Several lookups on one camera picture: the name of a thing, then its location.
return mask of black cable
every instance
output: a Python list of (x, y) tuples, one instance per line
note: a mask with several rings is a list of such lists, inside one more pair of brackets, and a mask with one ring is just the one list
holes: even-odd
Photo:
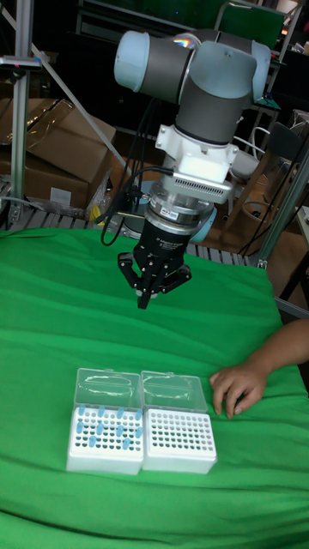
[[(309, 191), (307, 191), (307, 193), (306, 193), (306, 195), (304, 196), (303, 200), (301, 201), (299, 207), (297, 207), (297, 209), (294, 211), (294, 213), (293, 213), (291, 219), (288, 221), (287, 225), (285, 225), (283, 231), (286, 231), (287, 228), (288, 228), (288, 226), (291, 225), (291, 223), (293, 223), (293, 221), (294, 221), (296, 215), (299, 213), (300, 209), (303, 207), (304, 202), (306, 201), (306, 199), (307, 199), (308, 197), (309, 197)], [(263, 232), (261, 232), (261, 234), (260, 234), (258, 237), (263, 236), (270, 228), (271, 228), (271, 225), (268, 226), (268, 227), (266, 227), (266, 229), (264, 229)], [(254, 256), (255, 254), (258, 253), (259, 250), (260, 250), (260, 248), (257, 248), (256, 250), (252, 251), (252, 252), (249, 254), (248, 257)]]
[(256, 231), (254, 232), (254, 234), (253, 234), (251, 240), (250, 240), (247, 244), (245, 244), (245, 245), (241, 248), (241, 250), (239, 250), (239, 252), (238, 252), (239, 254), (241, 254), (241, 253), (243, 252), (243, 256), (244, 256), (244, 255), (246, 254), (246, 252), (249, 250), (250, 246), (253, 244), (253, 242), (255, 242), (255, 241), (258, 240), (261, 236), (263, 236), (263, 235), (266, 233), (266, 231), (268, 230), (268, 228), (271, 227), (272, 224), (270, 225), (270, 227), (268, 227), (267, 229), (264, 229), (264, 231), (262, 231), (260, 234), (258, 234), (259, 231), (260, 231), (261, 226), (263, 226), (263, 223), (264, 223), (264, 221), (265, 221), (265, 219), (266, 219), (266, 217), (267, 217), (269, 211), (270, 211), (271, 208), (272, 208), (272, 205), (273, 205), (275, 199), (277, 198), (277, 196), (278, 196), (279, 192), (281, 191), (283, 185), (285, 184), (287, 178), (289, 178), (290, 175), (292, 174), (292, 172), (293, 172), (293, 170), (294, 170), (294, 166), (295, 166), (295, 164), (297, 164), (298, 158), (300, 157), (303, 148), (306, 146), (306, 144), (307, 144), (308, 142), (309, 142), (309, 135), (308, 135), (307, 138), (301, 143), (300, 148), (299, 148), (299, 150), (298, 150), (298, 152), (297, 152), (297, 154), (296, 154), (296, 156), (295, 156), (294, 161), (292, 162), (292, 164), (291, 164), (289, 170), (287, 171), (286, 175), (284, 176), (283, 180), (281, 181), (281, 183), (280, 183), (278, 189), (276, 190), (275, 194), (274, 194), (273, 197), (271, 198), (270, 204), (268, 205), (268, 207), (267, 207), (267, 209), (266, 209), (266, 212), (265, 212), (263, 218), (261, 219), (261, 221), (260, 221), (260, 223), (259, 223), (259, 225), (258, 225)]
[[(132, 175), (130, 175), (129, 179), (125, 182), (124, 184), (124, 188), (123, 188), (123, 193), (126, 192), (126, 190), (130, 187), (130, 185), (132, 184), (132, 182), (134, 181), (135, 177), (137, 175), (139, 175), (140, 173), (144, 173), (144, 172), (160, 172), (160, 173), (164, 173), (165, 175), (169, 175), (169, 176), (172, 176), (173, 175), (173, 170), (170, 169), (170, 168), (164, 168), (162, 166), (146, 166), (144, 167), (143, 169), (141, 168), (140, 170), (137, 170), (135, 173), (132, 173)], [(113, 239), (111, 240), (111, 242), (105, 242), (104, 240), (104, 237), (106, 235), (106, 231), (107, 231), (107, 228), (111, 222), (111, 219), (112, 219), (112, 216), (114, 215), (116, 210), (114, 211), (111, 211), (110, 214), (107, 216), (107, 220), (105, 221), (105, 225), (102, 229), (102, 233), (101, 233), (101, 243), (104, 245), (104, 246), (111, 246), (118, 238), (118, 235), (120, 234), (120, 231), (121, 231), (121, 228), (122, 228), (122, 225), (124, 224), (124, 219), (122, 219), (121, 221), (121, 224), (117, 230), (117, 233), (115, 234), (115, 236), (113, 237)], [(98, 217), (94, 223), (97, 225), (98, 223), (100, 223), (101, 221), (103, 221), (104, 219), (106, 218), (106, 215), (101, 215), (100, 217)]]
[(142, 116), (142, 120), (141, 120), (140, 124), (138, 125), (138, 128), (136, 130), (136, 134), (134, 135), (133, 142), (131, 143), (131, 146), (130, 146), (130, 151), (129, 151), (127, 160), (126, 160), (125, 165), (124, 165), (124, 170), (122, 172), (122, 176), (121, 176), (117, 191), (115, 193), (114, 198), (112, 199), (112, 203), (110, 204), (107, 211), (103, 215), (100, 215), (96, 220), (94, 220), (94, 223), (96, 223), (96, 224), (101, 223), (107, 216), (109, 216), (109, 214), (111, 212), (114, 213), (118, 209), (118, 199), (119, 199), (120, 195), (123, 193), (124, 178), (125, 178), (125, 175), (127, 173), (127, 169), (128, 169), (131, 157), (133, 155), (134, 148), (136, 146), (136, 141), (138, 140), (138, 137), (139, 137), (139, 135), (142, 131), (142, 128), (143, 128), (143, 126), (144, 126), (144, 124), (145, 124), (145, 122), (148, 118), (149, 111), (151, 110), (151, 107), (152, 107), (154, 101), (155, 101), (154, 98), (149, 101), (148, 107), (147, 107), (146, 111), (144, 112), (144, 114)]

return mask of cardboard box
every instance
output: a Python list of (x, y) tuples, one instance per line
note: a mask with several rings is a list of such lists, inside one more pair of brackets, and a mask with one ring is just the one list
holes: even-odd
[[(25, 194), (86, 208), (111, 165), (111, 153), (68, 101), (29, 100)], [(0, 101), (0, 173), (10, 172), (12, 101)], [(110, 141), (116, 130), (95, 122)]]

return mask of table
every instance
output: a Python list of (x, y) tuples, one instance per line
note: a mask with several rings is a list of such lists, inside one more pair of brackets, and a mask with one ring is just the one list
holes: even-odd
[[(135, 242), (100, 232), (0, 233), (0, 547), (307, 549), (309, 402), (296, 366), (229, 421), (208, 377), (281, 320), (260, 268), (187, 256), (192, 280), (145, 311), (116, 268)], [(76, 370), (201, 378), (218, 463), (208, 475), (65, 472)]]

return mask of label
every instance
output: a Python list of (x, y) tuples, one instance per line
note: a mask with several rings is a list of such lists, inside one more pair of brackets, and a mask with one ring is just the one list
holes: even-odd
[(58, 202), (64, 206), (70, 206), (70, 199), (72, 193), (69, 190), (56, 189), (56, 187), (51, 187), (51, 201)]
[(169, 220), (173, 220), (173, 221), (176, 221), (176, 219), (178, 219), (178, 216), (179, 216), (176, 212), (172, 212), (172, 210), (167, 208), (161, 208), (160, 213), (164, 217), (167, 217)]

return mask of clear plastic lid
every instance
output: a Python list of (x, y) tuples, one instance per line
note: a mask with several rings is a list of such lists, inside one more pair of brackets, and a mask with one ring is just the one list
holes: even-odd
[(142, 408), (142, 384), (139, 374), (114, 370), (77, 371), (75, 407), (80, 404), (123, 407), (129, 410)]
[(142, 371), (142, 397), (145, 409), (207, 412), (199, 377), (175, 376), (171, 372)]

